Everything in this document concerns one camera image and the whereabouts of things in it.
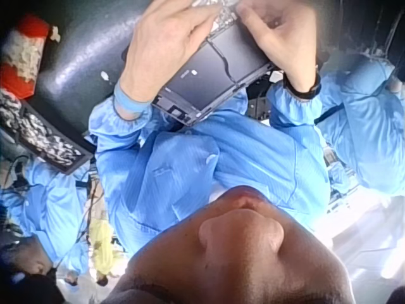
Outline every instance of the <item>elastic cuff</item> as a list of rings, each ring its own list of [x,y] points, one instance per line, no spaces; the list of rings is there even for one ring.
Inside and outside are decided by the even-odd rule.
[[[122,91],[120,80],[115,85],[114,95],[115,101],[119,103],[122,108],[131,112],[143,112],[152,103],[152,101],[148,103],[140,103],[139,101],[131,99]]]

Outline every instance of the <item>red object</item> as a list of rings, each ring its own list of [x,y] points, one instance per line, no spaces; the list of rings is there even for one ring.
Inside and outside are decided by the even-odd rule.
[[[34,15],[26,15],[18,22],[17,30],[27,37],[46,38],[49,32],[49,25],[44,20]]]
[[[18,23],[16,29],[29,38],[42,38],[46,40],[49,25],[34,15],[26,15]],[[1,63],[0,70],[0,87],[5,88],[18,99],[34,95],[36,80],[26,82],[25,79],[18,76],[17,70],[7,63]]]

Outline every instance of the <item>person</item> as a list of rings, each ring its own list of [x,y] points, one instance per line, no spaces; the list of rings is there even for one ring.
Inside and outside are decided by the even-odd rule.
[[[138,144],[151,101],[220,9],[154,0],[114,96],[90,116],[109,221],[133,255],[104,303],[353,303],[345,268],[307,230],[330,196],[314,128],[321,101],[312,9],[294,4],[270,29],[254,3],[238,6],[290,82],[268,92],[272,127],[243,115],[241,92],[195,126]]]
[[[399,196],[405,194],[405,99],[393,71],[387,60],[363,56],[349,71],[328,73],[317,127],[363,187]]]
[[[85,224],[82,225],[81,231],[83,230],[85,230]],[[89,269],[89,244],[84,236],[72,246],[61,264],[68,271],[64,281],[71,286],[71,291],[77,291],[78,277]]]
[[[102,287],[108,284],[108,275],[111,269],[122,259],[120,252],[113,249],[111,244],[113,229],[108,223],[107,215],[103,212],[102,218],[93,218],[89,227],[89,239],[93,246],[92,261],[96,272],[96,283]]]
[[[350,190],[350,179],[343,164],[339,161],[331,163],[328,168],[330,187],[340,194],[347,194]]]
[[[71,270],[87,269],[80,243],[76,243],[87,200],[89,162],[71,175],[55,171],[38,158],[25,168],[30,185],[26,195],[12,187],[0,192],[0,205],[8,209],[23,237],[0,249],[0,262],[11,272],[46,275],[55,263],[64,261],[75,266]]]

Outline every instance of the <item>wrist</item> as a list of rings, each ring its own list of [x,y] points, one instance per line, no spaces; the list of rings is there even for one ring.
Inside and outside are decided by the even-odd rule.
[[[136,81],[125,71],[120,78],[120,89],[132,100],[138,103],[150,103],[156,97],[156,93],[148,88],[147,85]]]
[[[294,76],[287,74],[287,77],[297,92],[307,93],[316,83],[316,68],[314,67],[312,71],[305,73],[305,75]]]
[[[321,92],[322,89],[322,84],[321,84],[321,77],[319,75],[319,73],[315,72],[315,81],[313,83],[313,85],[307,89],[305,87],[305,92],[300,92],[296,89],[296,87],[294,87],[291,84],[291,81],[288,77],[288,75],[285,75],[284,80],[283,80],[283,85],[284,88],[295,98],[301,100],[302,102],[306,102],[309,100],[314,99],[315,97],[317,97],[317,95],[319,95],[319,93]]]

